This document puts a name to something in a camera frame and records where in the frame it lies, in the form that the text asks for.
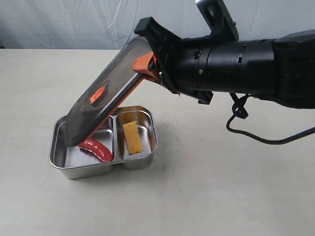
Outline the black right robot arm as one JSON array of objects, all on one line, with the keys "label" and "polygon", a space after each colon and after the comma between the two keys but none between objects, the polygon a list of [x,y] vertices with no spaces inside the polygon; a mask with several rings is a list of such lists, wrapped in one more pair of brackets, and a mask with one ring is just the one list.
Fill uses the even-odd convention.
[{"label": "black right robot arm", "polygon": [[211,33],[180,38],[152,17],[135,33],[144,37],[162,73],[160,82],[208,104],[213,92],[243,93],[295,109],[315,107],[315,32],[278,39],[240,41],[225,17],[210,21]]}]

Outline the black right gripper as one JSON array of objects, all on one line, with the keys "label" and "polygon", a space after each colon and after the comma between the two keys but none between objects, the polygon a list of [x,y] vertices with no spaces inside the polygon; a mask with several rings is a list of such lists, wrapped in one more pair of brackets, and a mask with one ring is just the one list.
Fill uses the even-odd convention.
[{"label": "black right gripper", "polygon": [[153,17],[140,19],[134,33],[147,40],[151,51],[138,57],[132,64],[132,70],[144,74],[144,79],[156,83],[172,94],[187,95],[198,100],[199,104],[209,105],[213,93],[194,88],[185,88],[179,84],[181,38],[161,26]]}]

